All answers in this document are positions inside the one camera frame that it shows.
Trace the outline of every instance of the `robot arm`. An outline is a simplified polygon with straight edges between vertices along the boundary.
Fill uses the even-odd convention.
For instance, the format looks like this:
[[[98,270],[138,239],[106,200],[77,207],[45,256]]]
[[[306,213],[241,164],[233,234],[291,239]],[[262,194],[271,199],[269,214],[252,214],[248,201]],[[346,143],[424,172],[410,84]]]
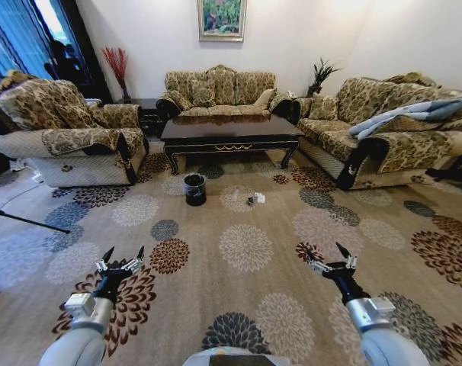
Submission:
[[[102,281],[93,294],[73,294],[65,303],[72,316],[71,329],[43,354],[40,366],[98,366],[104,354],[103,336],[117,299],[122,280],[136,273],[143,265],[141,247],[136,258],[125,265],[108,264],[112,247],[96,262]]]
[[[346,262],[324,264],[308,252],[309,266],[324,278],[333,280],[342,293],[351,321],[361,335],[361,350],[370,366],[429,366],[419,347],[390,329],[395,306],[386,297],[372,299],[356,283],[353,274],[357,257],[336,243]]]

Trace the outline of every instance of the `tripod leg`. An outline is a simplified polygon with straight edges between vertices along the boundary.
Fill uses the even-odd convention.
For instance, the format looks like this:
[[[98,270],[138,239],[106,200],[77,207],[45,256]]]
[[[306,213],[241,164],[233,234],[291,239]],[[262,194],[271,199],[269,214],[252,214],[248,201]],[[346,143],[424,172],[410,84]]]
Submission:
[[[56,226],[46,225],[45,223],[38,223],[37,221],[24,219],[23,217],[10,215],[9,213],[6,213],[6,212],[1,211],[1,210],[0,210],[0,216],[8,217],[8,218],[14,219],[14,220],[19,220],[19,221],[22,221],[24,223],[32,223],[33,225],[46,227],[47,229],[51,229],[51,230],[61,231],[62,233],[65,233],[65,234],[70,234],[70,230],[61,229],[61,228],[56,227]]]

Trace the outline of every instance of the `floral carpet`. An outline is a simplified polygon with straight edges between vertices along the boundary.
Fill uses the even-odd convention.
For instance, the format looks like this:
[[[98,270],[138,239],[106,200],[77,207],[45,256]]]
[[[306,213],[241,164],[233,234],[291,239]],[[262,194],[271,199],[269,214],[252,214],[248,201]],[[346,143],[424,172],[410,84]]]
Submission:
[[[152,152],[133,187],[54,189],[25,170],[0,179],[0,364],[37,364],[69,328],[63,302],[93,291],[110,247],[145,265],[125,280],[105,335],[104,365],[180,365],[219,345],[282,355],[291,364],[362,365],[360,337],[335,285],[306,264],[309,249],[359,256],[357,282],[396,306],[393,328],[432,364],[462,365],[462,188],[446,182],[344,192],[296,153],[187,161],[208,177],[190,207],[183,176]],[[253,192],[264,204],[249,206]]]

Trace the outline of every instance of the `loveseat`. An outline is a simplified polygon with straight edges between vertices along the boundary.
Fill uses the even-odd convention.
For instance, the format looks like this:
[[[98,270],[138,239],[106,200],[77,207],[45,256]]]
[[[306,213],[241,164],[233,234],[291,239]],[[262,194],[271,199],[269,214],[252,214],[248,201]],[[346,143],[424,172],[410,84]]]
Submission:
[[[462,91],[368,78],[347,79],[336,97],[314,95],[292,102],[292,121],[306,137],[299,149],[344,190],[427,182],[425,170],[462,155],[462,109],[446,120],[398,116],[358,141],[348,129],[394,108],[456,98]]]
[[[29,80],[0,94],[0,151],[31,158],[50,187],[131,185],[149,150],[138,112],[88,105],[65,80]]]
[[[209,82],[212,90],[204,90],[203,97],[201,90],[193,90],[193,82]],[[173,71],[166,74],[165,87],[156,107],[165,120],[175,119],[176,123],[220,122],[242,116],[260,120],[271,113],[286,117],[290,111],[291,99],[276,92],[271,72],[237,72],[223,65],[204,72]],[[269,89],[274,89],[269,100],[257,106]]]

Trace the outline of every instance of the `framed painting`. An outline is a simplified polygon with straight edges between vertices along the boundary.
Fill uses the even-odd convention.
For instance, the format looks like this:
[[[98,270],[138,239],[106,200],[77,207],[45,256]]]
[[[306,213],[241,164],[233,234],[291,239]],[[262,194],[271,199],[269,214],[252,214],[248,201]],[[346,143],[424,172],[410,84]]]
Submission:
[[[197,0],[199,40],[243,42],[246,0]]]

